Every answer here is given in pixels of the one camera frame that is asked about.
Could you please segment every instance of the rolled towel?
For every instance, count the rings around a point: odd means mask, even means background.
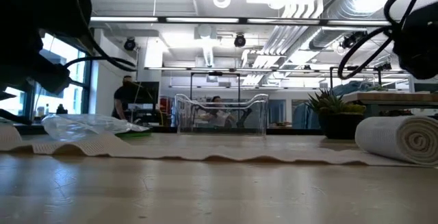
[[[376,155],[438,166],[438,121],[426,116],[371,117],[356,129],[357,145]]]

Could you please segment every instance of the black plant pot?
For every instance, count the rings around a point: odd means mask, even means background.
[[[321,130],[330,139],[355,139],[356,127],[362,114],[320,114]]]

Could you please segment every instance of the potted plant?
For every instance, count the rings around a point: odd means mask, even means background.
[[[321,130],[327,138],[355,138],[356,127],[363,120],[365,106],[344,103],[342,96],[337,97],[331,90],[321,90],[320,95],[309,96],[306,104],[318,115]]]

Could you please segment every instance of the security camera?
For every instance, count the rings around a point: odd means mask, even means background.
[[[136,48],[136,38],[130,37],[126,39],[124,48],[128,51],[133,51]]]
[[[234,46],[243,47],[246,44],[246,39],[243,34],[238,34],[234,40]]]
[[[356,44],[356,42],[358,42],[362,37],[367,36],[367,34],[367,32],[355,32],[350,36],[345,36],[341,47],[344,49],[351,49]]]

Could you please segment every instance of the succulent plant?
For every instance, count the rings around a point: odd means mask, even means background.
[[[376,90],[376,91],[388,91],[387,88],[383,88],[380,85],[376,85],[376,86],[373,86],[373,87],[370,87],[370,88],[367,89],[367,91],[372,91],[372,90]]]
[[[315,94],[315,97],[309,95],[309,101],[306,103],[317,114],[363,114],[365,106],[356,104],[345,104],[342,97],[337,97],[331,90],[321,90],[321,94]]]

